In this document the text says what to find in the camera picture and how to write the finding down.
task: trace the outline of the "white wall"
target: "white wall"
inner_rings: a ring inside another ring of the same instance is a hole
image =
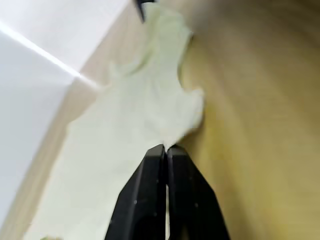
[[[0,31],[0,228],[73,79]]]
[[[79,71],[128,0],[0,0],[0,22]]]

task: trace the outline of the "fabric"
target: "fabric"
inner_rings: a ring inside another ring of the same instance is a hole
[[[199,126],[203,92],[177,76],[191,31],[182,16],[146,3],[147,44],[113,66],[112,86],[68,129],[25,240],[103,240],[117,197],[148,149],[166,149]]]

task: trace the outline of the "black object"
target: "black object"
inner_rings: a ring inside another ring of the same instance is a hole
[[[120,192],[105,240],[164,240],[166,185],[170,240],[230,239],[216,195],[187,152],[158,145]]]
[[[144,22],[145,21],[145,12],[144,12],[144,8],[142,7],[142,4],[144,3],[154,3],[155,0],[134,0],[135,1],[135,4],[139,10],[139,13],[140,13],[140,16],[141,16],[141,19],[142,21]]]

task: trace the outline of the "wooden surface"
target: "wooden surface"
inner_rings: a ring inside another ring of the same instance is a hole
[[[181,144],[215,190],[231,239],[319,239],[318,2],[160,2],[195,33],[178,72],[187,91],[205,91],[205,113]],[[108,84],[110,61],[130,62],[143,39],[130,3],[82,72]],[[74,85],[37,159],[54,161],[67,123],[94,98]]]

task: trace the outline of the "cloth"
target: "cloth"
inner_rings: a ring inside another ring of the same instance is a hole
[[[185,92],[177,75],[192,33],[176,12],[144,7],[143,53],[113,66],[112,86],[69,125],[25,240],[103,240],[118,194],[147,150],[168,149],[199,126],[203,92]]]

